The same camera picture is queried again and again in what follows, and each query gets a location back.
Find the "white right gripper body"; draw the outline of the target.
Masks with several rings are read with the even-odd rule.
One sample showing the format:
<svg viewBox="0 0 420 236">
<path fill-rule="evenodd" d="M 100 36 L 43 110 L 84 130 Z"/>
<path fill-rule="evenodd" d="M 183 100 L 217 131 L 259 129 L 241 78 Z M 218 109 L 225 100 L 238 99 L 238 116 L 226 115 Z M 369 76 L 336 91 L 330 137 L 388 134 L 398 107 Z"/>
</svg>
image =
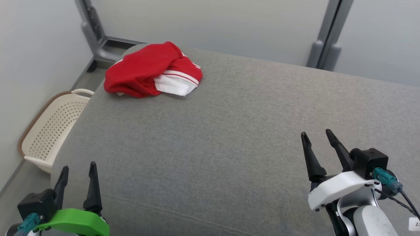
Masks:
<svg viewBox="0 0 420 236">
<path fill-rule="evenodd" d="M 308 204 L 312 211 L 322 209 L 329 203 L 339 200 L 339 207 L 375 205 L 382 190 L 382 184 L 375 179 L 366 180 L 353 171 L 340 173 L 322 182 L 308 195 Z"/>
</svg>

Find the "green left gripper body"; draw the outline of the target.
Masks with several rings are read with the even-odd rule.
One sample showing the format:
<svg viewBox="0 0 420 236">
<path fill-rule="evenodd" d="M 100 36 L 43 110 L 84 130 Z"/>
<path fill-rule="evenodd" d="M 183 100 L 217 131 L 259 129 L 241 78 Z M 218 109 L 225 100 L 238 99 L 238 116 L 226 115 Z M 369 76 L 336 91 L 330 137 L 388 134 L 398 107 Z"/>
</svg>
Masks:
<svg viewBox="0 0 420 236">
<path fill-rule="evenodd" d="M 58 210 L 50 221 L 37 225 L 34 230 L 47 228 L 84 236 L 110 235 L 110 226 L 103 218 L 93 212 L 75 208 Z"/>
</svg>

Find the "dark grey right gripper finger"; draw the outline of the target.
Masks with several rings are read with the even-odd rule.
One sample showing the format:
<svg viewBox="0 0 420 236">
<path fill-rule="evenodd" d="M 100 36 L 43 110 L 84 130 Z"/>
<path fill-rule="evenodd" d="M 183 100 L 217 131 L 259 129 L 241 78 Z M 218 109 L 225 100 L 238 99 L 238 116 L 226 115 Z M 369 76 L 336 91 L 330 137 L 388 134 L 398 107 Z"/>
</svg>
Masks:
<svg viewBox="0 0 420 236">
<path fill-rule="evenodd" d="M 340 163 L 343 169 L 342 172 L 352 171 L 353 160 L 351 160 L 348 150 L 343 146 L 343 144 L 335 136 L 332 130 L 326 129 L 325 133 L 326 133 L 326 136 L 330 145 L 336 151 L 336 154 L 340 160 Z"/>
<path fill-rule="evenodd" d="M 326 177 L 326 170 L 320 165 L 317 157 L 312 150 L 312 143 L 305 132 L 301 133 L 301 141 L 303 144 L 304 158 L 308 179 L 312 183 L 319 183 Z"/>
</svg>

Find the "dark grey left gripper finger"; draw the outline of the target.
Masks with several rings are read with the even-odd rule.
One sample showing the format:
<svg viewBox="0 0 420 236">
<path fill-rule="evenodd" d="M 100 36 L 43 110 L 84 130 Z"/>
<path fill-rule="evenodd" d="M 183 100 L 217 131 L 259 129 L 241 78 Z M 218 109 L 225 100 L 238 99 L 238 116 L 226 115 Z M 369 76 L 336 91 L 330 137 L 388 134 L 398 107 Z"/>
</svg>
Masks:
<svg viewBox="0 0 420 236">
<path fill-rule="evenodd" d="M 57 183 L 54 187 L 54 191 L 56 193 L 54 204 L 57 206 L 57 209 L 62 209 L 63 207 L 64 192 L 68 183 L 68 179 L 69 179 L 69 167 L 64 166 L 57 180 Z"/>
<path fill-rule="evenodd" d="M 102 211 L 102 200 L 100 194 L 100 185 L 97 172 L 97 166 L 94 161 L 90 163 L 89 168 L 89 188 L 86 200 L 83 203 L 83 208 L 85 211 L 93 212 L 98 216 L 101 216 Z"/>
</svg>

